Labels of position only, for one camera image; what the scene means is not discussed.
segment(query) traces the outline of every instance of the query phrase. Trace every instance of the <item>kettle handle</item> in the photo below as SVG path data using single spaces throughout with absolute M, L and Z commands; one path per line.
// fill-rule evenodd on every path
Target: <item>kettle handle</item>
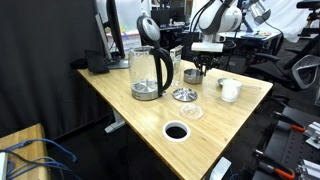
M 158 81 L 158 96 L 162 95 L 162 92 L 168 89 L 172 83 L 173 79 L 173 62 L 169 55 L 169 52 L 163 48 L 152 49 L 152 54 L 155 59 L 156 69 L 157 69 L 157 81 Z M 167 68 L 167 80 L 166 83 L 162 86 L 162 72 L 161 72 L 161 62 L 163 60 Z

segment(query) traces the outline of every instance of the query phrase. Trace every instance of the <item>power strip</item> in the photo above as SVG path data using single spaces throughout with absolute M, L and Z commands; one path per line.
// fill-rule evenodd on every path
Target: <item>power strip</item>
M 8 154 L 1 152 L 0 153 L 0 180 L 6 180 L 7 164 L 8 164 Z
M 209 180 L 221 180 L 231 166 L 231 162 L 221 157 L 217 165 L 211 171 Z

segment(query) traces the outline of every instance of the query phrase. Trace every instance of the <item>electric kettle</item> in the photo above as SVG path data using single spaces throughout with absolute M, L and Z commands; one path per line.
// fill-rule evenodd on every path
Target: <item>electric kettle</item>
M 146 15 L 137 20 L 141 38 L 148 44 L 129 52 L 129 73 L 132 96 L 138 100 L 161 97 L 173 79 L 173 63 L 167 50 L 160 47 L 160 31 L 157 24 Z

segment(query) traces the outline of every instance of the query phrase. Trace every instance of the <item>black curtain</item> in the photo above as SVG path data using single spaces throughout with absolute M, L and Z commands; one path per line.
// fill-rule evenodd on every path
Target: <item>black curtain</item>
M 36 123 L 57 138 L 109 113 L 70 62 L 102 52 L 92 0 L 0 2 L 0 137 Z

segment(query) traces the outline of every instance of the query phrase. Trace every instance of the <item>wooden table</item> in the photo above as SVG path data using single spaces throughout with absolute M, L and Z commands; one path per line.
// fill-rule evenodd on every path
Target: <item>wooden table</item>
M 181 73 L 188 68 L 194 65 L 182 61 Z M 212 69 L 202 84 L 182 82 L 180 86 L 197 92 L 198 99 L 192 103 L 205 112 L 201 119 L 189 120 L 180 115 L 180 107 L 185 102 L 172 97 L 178 87 L 171 86 L 166 96 L 156 100 L 139 101 L 131 95 L 128 69 L 99 75 L 88 70 L 79 72 L 181 179 L 204 177 L 272 87 L 268 82 Z M 220 99 L 221 87 L 216 87 L 221 77 L 235 78 L 261 89 L 243 87 L 237 102 L 227 103 Z M 164 138 L 162 127 L 171 120 L 180 120 L 190 127 L 191 135 L 186 141 L 174 143 Z
M 0 149 L 5 149 L 9 146 L 20 143 L 24 140 L 44 138 L 43 127 L 40 124 L 36 124 L 29 128 L 23 129 L 16 133 L 10 134 L 0 139 Z M 46 156 L 47 150 L 44 142 L 36 141 L 20 149 L 16 149 L 13 152 L 19 154 L 27 160 L 33 160 L 35 158 Z M 9 155 L 8 159 L 13 161 L 15 167 L 20 167 L 24 162 L 18 160 L 16 157 Z M 45 167 L 34 168 L 17 178 L 15 180 L 25 180 L 25 179 L 41 179 L 46 180 L 49 178 L 48 170 Z

